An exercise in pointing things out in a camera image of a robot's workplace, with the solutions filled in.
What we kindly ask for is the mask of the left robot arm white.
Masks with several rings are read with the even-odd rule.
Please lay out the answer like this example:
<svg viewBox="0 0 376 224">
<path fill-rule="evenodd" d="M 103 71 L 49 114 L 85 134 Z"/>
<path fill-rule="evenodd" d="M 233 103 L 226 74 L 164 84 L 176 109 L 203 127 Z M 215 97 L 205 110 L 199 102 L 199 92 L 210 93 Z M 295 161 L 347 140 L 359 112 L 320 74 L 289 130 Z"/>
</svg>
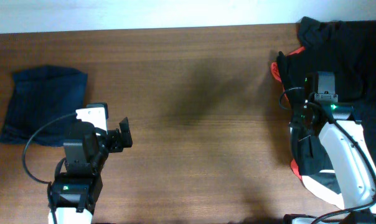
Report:
<svg viewBox="0 0 376 224">
<path fill-rule="evenodd" d="M 67 129 L 65 157 L 47 187 L 49 223 L 91 223 L 103 188 L 101 171 L 111 153 L 133 145 L 128 118 L 105 131 L 78 120 Z"/>
</svg>

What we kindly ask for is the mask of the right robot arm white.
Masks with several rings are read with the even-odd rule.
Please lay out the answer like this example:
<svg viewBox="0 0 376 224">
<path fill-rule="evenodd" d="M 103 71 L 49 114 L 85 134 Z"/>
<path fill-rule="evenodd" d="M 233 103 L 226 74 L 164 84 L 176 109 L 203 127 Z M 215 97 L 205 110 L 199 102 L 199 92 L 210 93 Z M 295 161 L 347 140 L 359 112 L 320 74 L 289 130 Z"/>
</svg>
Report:
<svg viewBox="0 0 376 224">
<path fill-rule="evenodd" d="M 283 94 L 292 109 L 291 150 L 303 185 L 338 207 L 284 223 L 376 223 L 376 158 L 365 141 L 353 86 L 333 72 L 308 72 Z"/>
</svg>

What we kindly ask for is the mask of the black garment white lettering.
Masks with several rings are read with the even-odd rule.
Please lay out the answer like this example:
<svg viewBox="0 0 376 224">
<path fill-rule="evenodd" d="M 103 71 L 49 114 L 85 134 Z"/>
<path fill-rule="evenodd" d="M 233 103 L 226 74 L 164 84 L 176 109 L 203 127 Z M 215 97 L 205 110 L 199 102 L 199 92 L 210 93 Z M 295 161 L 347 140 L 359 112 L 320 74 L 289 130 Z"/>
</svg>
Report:
<svg viewBox="0 0 376 224">
<path fill-rule="evenodd" d="M 324 189 L 340 194 L 336 174 L 325 148 L 317 136 L 308 134 L 303 129 L 291 128 L 291 152 L 298 165 L 301 177 L 307 176 Z"/>
</svg>

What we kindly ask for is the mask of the red garment in pile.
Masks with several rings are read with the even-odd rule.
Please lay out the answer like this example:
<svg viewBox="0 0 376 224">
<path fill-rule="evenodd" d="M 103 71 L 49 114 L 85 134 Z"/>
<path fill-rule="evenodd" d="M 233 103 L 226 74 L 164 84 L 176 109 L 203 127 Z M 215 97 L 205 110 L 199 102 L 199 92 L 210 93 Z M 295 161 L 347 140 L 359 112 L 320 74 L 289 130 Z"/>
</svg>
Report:
<svg viewBox="0 0 376 224">
<path fill-rule="evenodd" d="M 278 61 L 272 62 L 270 65 L 272 77 L 282 85 L 282 94 L 278 99 L 278 103 L 284 107 L 282 101 L 286 100 L 289 105 L 303 105 L 305 99 L 305 74 L 295 62 L 302 56 L 306 50 L 300 47 L 286 55 L 286 71 L 283 74 L 279 71 Z"/>
</svg>

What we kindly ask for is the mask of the white garment under pile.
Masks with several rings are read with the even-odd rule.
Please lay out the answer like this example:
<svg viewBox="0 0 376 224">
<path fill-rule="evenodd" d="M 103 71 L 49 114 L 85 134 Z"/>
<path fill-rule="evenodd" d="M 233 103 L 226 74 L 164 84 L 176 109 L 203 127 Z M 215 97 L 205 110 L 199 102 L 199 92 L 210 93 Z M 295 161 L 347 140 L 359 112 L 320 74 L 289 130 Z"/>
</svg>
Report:
<svg viewBox="0 0 376 224">
<path fill-rule="evenodd" d="M 334 170 L 321 170 L 312 175 L 302 175 L 304 187 L 319 199 L 344 209 L 344 200 Z"/>
</svg>

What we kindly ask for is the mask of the folded navy blue garment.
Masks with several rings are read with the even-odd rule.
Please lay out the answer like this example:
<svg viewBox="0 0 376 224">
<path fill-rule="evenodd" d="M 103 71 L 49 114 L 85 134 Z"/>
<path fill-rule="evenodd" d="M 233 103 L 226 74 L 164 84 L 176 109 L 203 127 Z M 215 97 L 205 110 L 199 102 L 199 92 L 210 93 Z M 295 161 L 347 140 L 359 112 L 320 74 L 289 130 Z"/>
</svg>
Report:
<svg viewBox="0 0 376 224">
<path fill-rule="evenodd" d="M 12 74 L 14 90 L 0 132 L 4 144 L 25 144 L 43 125 L 83 107 L 88 75 L 44 65 Z"/>
</svg>

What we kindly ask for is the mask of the black t-shirt on pile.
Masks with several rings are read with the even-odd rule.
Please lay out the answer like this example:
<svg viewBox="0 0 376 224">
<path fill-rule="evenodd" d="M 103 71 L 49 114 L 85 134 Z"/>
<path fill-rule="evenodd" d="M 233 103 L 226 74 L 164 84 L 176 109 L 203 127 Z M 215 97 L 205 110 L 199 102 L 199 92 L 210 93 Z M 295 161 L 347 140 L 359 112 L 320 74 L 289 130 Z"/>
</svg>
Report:
<svg viewBox="0 0 376 224">
<path fill-rule="evenodd" d="M 319 22 L 303 17 L 298 39 L 304 50 L 280 53 L 278 72 L 288 101 L 305 99 L 307 74 L 332 72 L 338 100 L 352 103 L 364 129 L 365 143 L 376 166 L 376 22 Z"/>
</svg>

